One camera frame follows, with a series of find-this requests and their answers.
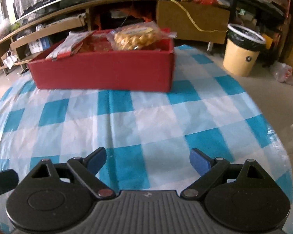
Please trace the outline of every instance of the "red box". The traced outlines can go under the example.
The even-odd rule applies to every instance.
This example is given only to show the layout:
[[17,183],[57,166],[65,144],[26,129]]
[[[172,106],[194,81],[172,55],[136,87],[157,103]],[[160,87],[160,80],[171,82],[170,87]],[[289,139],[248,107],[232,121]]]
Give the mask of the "red box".
[[172,39],[157,50],[77,53],[56,61],[45,58],[57,43],[28,63],[39,89],[108,89],[169,92],[175,65]]

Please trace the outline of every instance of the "cardboard box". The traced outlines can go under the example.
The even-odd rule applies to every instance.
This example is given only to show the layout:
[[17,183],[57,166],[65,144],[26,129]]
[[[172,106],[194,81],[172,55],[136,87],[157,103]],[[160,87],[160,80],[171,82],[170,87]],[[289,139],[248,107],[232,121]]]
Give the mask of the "cardboard box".
[[[108,33],[110,30],[98,31]],[[174,42],[157,42],[159,50],[95,51],[57,60],[46,57],[63,41],[28,63],[38,89],[108,89],[169,92],[175,64]]]
[[43,37],[41,39],[35,40],[28,43],[29,50],[32,54],[47,50],[51,47],[51,41],[49,37]]
[[180,2],[190,13],[199,31],[190,21],[187,14],[175,3],[160,0],[157,2],[156,19],[160,28],[170,28],[177,32],[176,39],[199,40],[223,44],[227,35],[230,11],[210,5]]

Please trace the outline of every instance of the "wooden shelf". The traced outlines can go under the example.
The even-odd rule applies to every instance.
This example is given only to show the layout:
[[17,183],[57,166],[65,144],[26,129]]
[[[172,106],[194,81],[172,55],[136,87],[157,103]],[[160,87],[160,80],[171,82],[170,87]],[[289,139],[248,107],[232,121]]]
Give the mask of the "wooden shelf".
[[38,55],[41,54],[42,52],[43,52],[43,51],[38,52],[38,53],[31,54],[31,55],[25,57],[24,59],[22,59],[22,60],[16,62],[16,63],[14,64],[14,66],[16,66],[16,65],[21,65],[21,64],[25,64],[25,63],[29,63],[32,59],[34,59],[36,56],[38,56]]
[[15,50],[16,48],[26,45],[37,39],[82,26],[85,26],[85,19],[81,15],[65,18],[12,42],[10,47],[12,50]]
[[32,26],[36,26],[37,24],[43,23],[43,22],[50,20],[52,18],[55,18],[56,16],[71,13],[73,11],[85,10],[86,8],[95,7],[95,6],[99,6],[99,5],[126,2],[126,1],[149,1],[149,0],[91,0],[91,1],[88,1],[85,3],[80,3],[77,5],[73,5],[73,6],[68,6],[67,8],[62,8],[59,11],[54,11],[50,14],[46,14],[36,20],[33,20],[33,21],[21,26],[20,28],[18,28],[15,31],[8,34],[7,36],[3,37],[0,40],[0,44],[9,40],[11,37],[15,36],[19,32],[21,32],[25,29],[28,29]]

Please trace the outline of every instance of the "blue checkered tablecloth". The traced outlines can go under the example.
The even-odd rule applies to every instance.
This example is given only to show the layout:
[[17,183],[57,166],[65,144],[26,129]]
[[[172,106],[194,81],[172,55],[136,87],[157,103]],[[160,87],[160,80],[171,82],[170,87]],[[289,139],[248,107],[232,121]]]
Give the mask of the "blue checkered tablecloth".
[[[121,189],[183,190],[199,176],[189,150],[234,163],[256,159],[291,201],[291,164],[278,136],[239,83],[189,46],[175,48],[170,93],[38,90],[30,73],[0,100],[0,171],[20,179],[42,158],[85,157],[98,147],[107,162],[98,177]],[[0,196],[0,227],[12,230]]]

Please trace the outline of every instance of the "trash can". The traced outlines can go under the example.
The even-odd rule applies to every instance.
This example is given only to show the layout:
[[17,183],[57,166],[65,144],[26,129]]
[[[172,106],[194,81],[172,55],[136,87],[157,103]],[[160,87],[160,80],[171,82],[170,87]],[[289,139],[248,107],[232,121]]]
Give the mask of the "trash can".
[[228,41],[223,65],[234,75],[246,77],[252,70],[266,40],[244,26],[228,24]]

